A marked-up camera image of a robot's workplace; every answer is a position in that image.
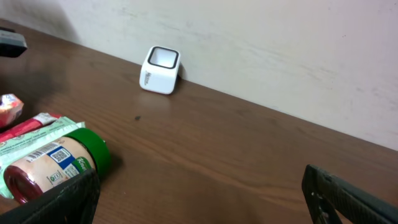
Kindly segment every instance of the barcode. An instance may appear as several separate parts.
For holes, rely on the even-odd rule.
[[[47,144],[47,145],[41,147],[39,150],[33,152],[32,154],[29,154],[28,156],[26,156],[26,160],[28,160],[28,162],[32,162],[32,161],[38,159],[39,157],[45,155],[46,153],[56,149],[58,146],[59,146],[59,144],[54,143],[54,142]]]
[[[58,162],[58,163],[64,161],[68,157],[70,157],[70,153],[68,151],[64,150],[64,148],[61,148],[57,152],[51,154],[51,158],[53,158],[55,160],[55,162]]]

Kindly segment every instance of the green cap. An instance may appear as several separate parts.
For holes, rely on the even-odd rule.
[[[97,174],[102,178],[111,166],[111,154],[105,142],[92,130],[87,128],[76,129],[65,135],[65,137],[72,138],[87,148],[95,162]]]

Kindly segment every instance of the bottle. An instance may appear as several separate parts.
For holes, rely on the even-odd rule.
[[[13,162],[4,171],[4,180],[23,204],[87,169],[95,169],[101,178],[110,164],[104,141],[80,128]]]

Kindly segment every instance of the white cube device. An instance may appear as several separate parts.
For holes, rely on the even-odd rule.
[[[180,66],[180,53],[165,47],[151,47],[142,64],[139,84],[141,88],[170,94],[174,90]]]

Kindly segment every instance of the wood grain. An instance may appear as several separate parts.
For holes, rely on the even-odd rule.
[[[29,45],[0,58],[0,94],[25,102],[19,121],[61,113],[111,150],[94,223],[310,223],[307,164],[398,205],[393,150],[186,81],[170,96],[144,91],[138,65],[0,26]],[[1,199],[0,213],[15,206]]]

